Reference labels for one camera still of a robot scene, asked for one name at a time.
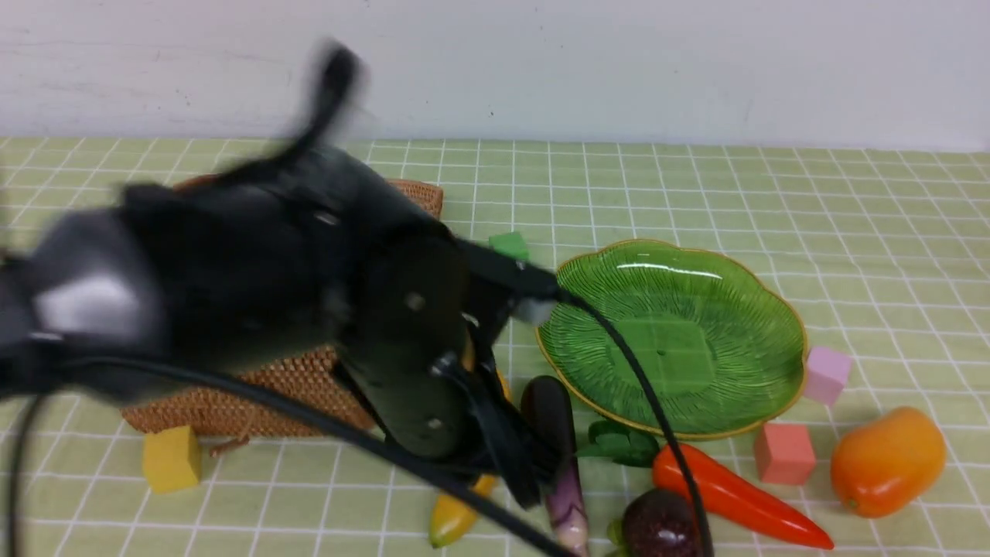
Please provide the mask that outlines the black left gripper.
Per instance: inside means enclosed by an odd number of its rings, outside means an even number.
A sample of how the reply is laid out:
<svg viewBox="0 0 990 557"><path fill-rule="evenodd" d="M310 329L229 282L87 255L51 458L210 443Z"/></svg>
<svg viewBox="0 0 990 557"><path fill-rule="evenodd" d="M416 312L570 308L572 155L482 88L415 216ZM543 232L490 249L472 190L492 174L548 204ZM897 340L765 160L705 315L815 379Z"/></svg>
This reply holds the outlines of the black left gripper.
<svg viewBox="0 0 990 557"><path fill-rule="evenodd" d="M402 449L426 460L457 460L475 451L481 433L516 503L530 510L542 504L558 451L503 395L497 376L467 374L464 395L432 376L431 367L443 356L480 354L519 297L556 293L558 279L548 269L443 226L407 228L376 243L358 265L356 314L336 340L337 356Z"/></svg>

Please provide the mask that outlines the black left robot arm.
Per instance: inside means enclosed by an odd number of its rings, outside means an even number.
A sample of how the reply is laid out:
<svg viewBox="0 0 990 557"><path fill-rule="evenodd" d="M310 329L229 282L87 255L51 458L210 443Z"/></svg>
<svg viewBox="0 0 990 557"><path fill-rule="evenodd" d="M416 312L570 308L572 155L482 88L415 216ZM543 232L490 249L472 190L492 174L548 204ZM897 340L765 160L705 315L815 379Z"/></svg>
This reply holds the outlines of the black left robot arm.
<svg viewBox="0 0 990 557"><path fill-rule="evenodd" d="M504 401L492 344L544 269L459 239L364 163L312 152L197 186L127 186L2 268L2 394L172 395L151 364L243 374L331 347L333 378L408 457L496 472L522 507L565 455Z"/></svg>

